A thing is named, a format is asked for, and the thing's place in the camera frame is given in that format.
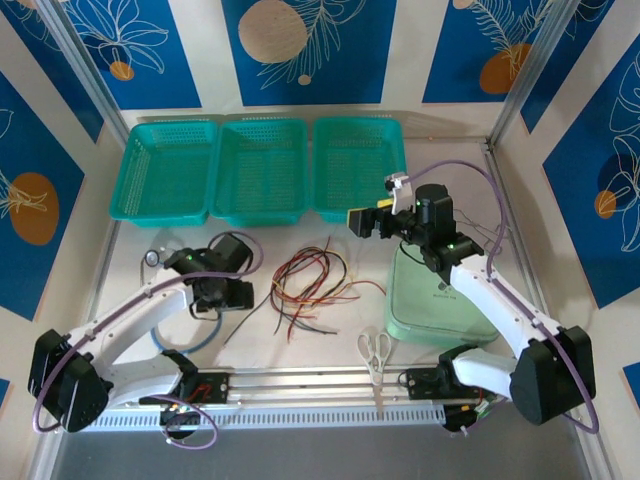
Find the purple cable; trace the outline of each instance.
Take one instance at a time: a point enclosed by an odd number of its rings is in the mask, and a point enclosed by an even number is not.
[[[511,293],[511,291],[500,282],[500,280],[491,278],[493,274],[493,260],[500,248],[500,244],[502,243],[502,240],[504,239],[504,234],[507,228],[507,212],[504,205],[504,199],[502,198],[502,194],[500,193],[500,189],[498,188],[498,185],[496,184],[495,180],[491,178],[491,175],[489,175],[486,171],[474,165],[473,163],[466,162],[464,160],[443,160],[420,170],[418,173],[414,175],[409,176],[409,178],[405,180],[404,183],[411,183],[414,180],[421,177],[422,175],[438,167],[442,167],[443,165],[464,165],[465,167],[469,167],[475,170],[476,172],[478,172],[480,175],[482,175],[489,182],[489,185],[491,185],[491,189],[493,190],[496,200],[498,201],[498,207],[500,208],[500,228],[498,230],[498,237],[496,238],[496,242],[493,244],[493,248],[489,251],[489,256],[487,258],[487,281],[495,285],[496,289],[500,291],[500,293],[502,293],[518,310],[520,310],[520,312],[522,312],[522,314],[525,317],[527,317],[529,321],[531,321],[531,324],[534,327],[536,327],[538,330],[540,330],[542,334],[545,337],[547,337],[547,339],[551,342],[554,348],[558,351],[560,358],[562,358],[562,361],[567,366],[567,369],[569,370],[569,373],[571,374],[573,381],[576,383],[576,386],[578,387],[578,390],[582,395],[582,399],[584,400],[584,403],[589,412],[589,416],[591,417],[591,427],[576,420],[568,413],[564,413],[563,415],[566,418],[568,418],[571,422],[573,422],[575,426],[580,428],[581,430],[584,430],[585,432],[592,433],[592,434],[598,433],[600,431],[600,420],[598,419],[598,414],[596,412],[595,405],[593,404],[593,400],[591,400],[591,396],[589,395],[586,385],[584,384],[584,382],[582,381],[582,378],[580,377],[580,374],[578,373],[578,369],[576,368],[574,363],[571,361],[569,354],[566,352],[564,347],[560,344],[560,342],[558,342],[558,340],[553,336],[553,334],[549,331],[547,327],[545,327],[542,323],[533,322],[533,320],[536,318],[535,313],[530,311],[520,301],[520,299],[518,299],[518,297],[516,297],[513,293]]]
[[[205,450],[215,445],[215,443],[218,441],[218,426],[216,425],[216,422],[213,420],[211,415],[209,415],[204,410],[196,407],[195,405],[189,402],[180,400],[178,397],[174,397],[172,395],[153,395],[153,398],[157,400],[163,400],[165,402],[177,403],[178,405],[183,405],[185,407],[191,408],[192,410],[196,411],[201,418],[204,418],[207,422],[209,422],[213,427],[213,437],[207,443],[203,443],[202,445],[185,445],[184,443],[176,442],[169,436],[169,425],[166,425],[162,429],[162,434],[167,439],[167,443],[169,443],[170,445],[173,445],[174,447],[182,448],[184,450]]]
[[[218,235],[213,237],[209,243],[211,244],[211,243],[215,242],[218,238],[222,237],[223,235],[225,235],[227,233],[232,233],[234,235],[241,235],[241,236],[243,236],[245,238],[248,238],[249,240],[251,240],[251,242],[256,247],[258,247],[258,252],[260,254],[260,258],[258,259],[256,264],[252,268],[250,268],[249,270],[247,270],[245,272],[239,272],[239,273],[226,273],[226,272],[188,273],[186,275],[180,275],[179,277],[174,277],[174,278],[171,278],[169,280],[165,280],[164,282],[159,283],[158,285],[155,285],[153,288],[150,288],[148,292],[141,293],[137,297],[132,298],[127,303],[125,303],[123,306],[121,306],[118,310],[116,310],[111,315],[109,315],[107,318],[105,318],[98,325],[93,327],[93,335],[95,335],[97,333],[100,333],[102,330],[107,328],[114,321],[119,319],[122,315],[127,313],[129,310],[131,310],[133,307],[138,305],[143,300],[148,299],[149,297],[155,295],[156,293],[158,293],[158,292],[160,292],[160,291],[162,291],[162,290],[164,290],[166,288],[169,288],[169,287],[171,287],[173,285],[181,283],[181,282],[183,282],[185,280],[190,280],[190,279],[193,279],[193,278],[211,278],[211,277],[213,277],[213,278],[239,278],[239,277],[243,277],[245,275],[250,275],[252,273],[255,273],[258,270],[258,268],[260,268],[260,266],[262,265],[262,262],[264,261],[264,249],[262,248],[262,245],[260,245],[260,243],[258,243],[258,241],[255,238],[253,238],[252,236],[250,236],[250,235],[248,235],[246,233],[243,233],[243,232],[236,231],[236,230],[229,230],[227,232],[219,233]],[[75,345],[73,345],[69,349],[69,351],[67,351],[67,353],[65,353],[62,356],[62,358],[56,364],[56,366],[53,367],[53,369],[51,370],[51,373],[49,374],[47,379],[42,384],[42,389],[40,390],[40,393],[38,394],[38,397],[36,398],[36,404],[35,404],[35,407],[33,408],[33,416],[32,416],[32,419],[31,419],[31,423],[33,425],[33,429],[37,433],[51,432],[51,431],[55,430],[56,428],[58,428],[60,426],[60,422],[57,422],[54,425],[51,425],[49,427],[40,426],[40,411],[42,410],[42,404],[44,402],[44,398],[47,396],[47,393],[49,393],[49,389],[51,388],[51,385],[53,385],[54,380],[60,374],[62,369],[65,367],[65,365],[69,362],[71,357],[73,357],[73,355],[78,350],[80,350],[82,347],[84,347],[91,340],[91,338],[92,338],[91,335],[85,335]]]

